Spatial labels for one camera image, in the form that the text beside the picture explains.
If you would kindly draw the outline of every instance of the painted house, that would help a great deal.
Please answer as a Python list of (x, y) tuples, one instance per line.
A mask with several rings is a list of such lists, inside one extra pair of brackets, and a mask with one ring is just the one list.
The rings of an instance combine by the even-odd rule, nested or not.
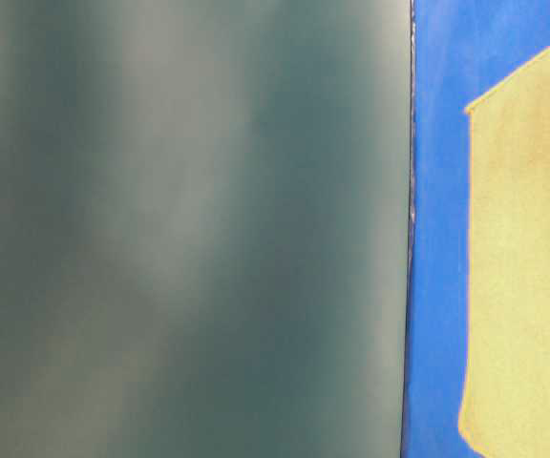
[(458, 426), (486, 457), (550, 457), (550, 47), (467, 114), (468, 360)]

